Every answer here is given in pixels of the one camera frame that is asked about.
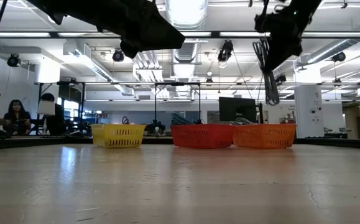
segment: yellow basket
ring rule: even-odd
[[[139,147],[146,125],[93,124],[93,142],[108,148]]]

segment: table surface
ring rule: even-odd
[[[1,149],[0,223],[360,223],[360,149]]]

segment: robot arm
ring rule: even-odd
[[[134,58],[144,50],[179,49],[185,37],[160,14],[155,0],[29,0],[60,25],[65,16],[93,24],[99,32],[121,36],[124,54]]]
[[[269,0],[264,0],[264,10],[255,18],[256,31],[270,32],[267,38],[269,51],[264,69],[274,70],[292,55],[300,56],[303,49],[301,35],[312,21],[322,0],[292,0],[288,6],[267,14]]]
[[[263,12],[254,19],[255,30],[270,36],[254,43],[254,49],[264,75],[267,102],[276,105],[279,94],[273,71],[290,56],[303,52],[301,36],[322,0],[292,0],[288,6],[276,6],[272,14],[267,14],[269,0],[263,1]]]

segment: red basket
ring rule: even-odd
[[[292,147],[296,124],[253,124],[236,126],[234,144],[257,149]]]
[[[232,145],[235,126],[223,124],[190,124],[171,126],[175,146],[217,149]]]

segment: plastic basket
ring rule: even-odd
[[[216,149],[232,145],[235,127],[223,124],[190,124],[171,126],[175,146]]]
[[[234,144],[257,149],[292,147],[296,124],[255,124],[236,126]]]
[[[93,142],[108,148],[139,147],[145,127],[134,124],[93,124]]]

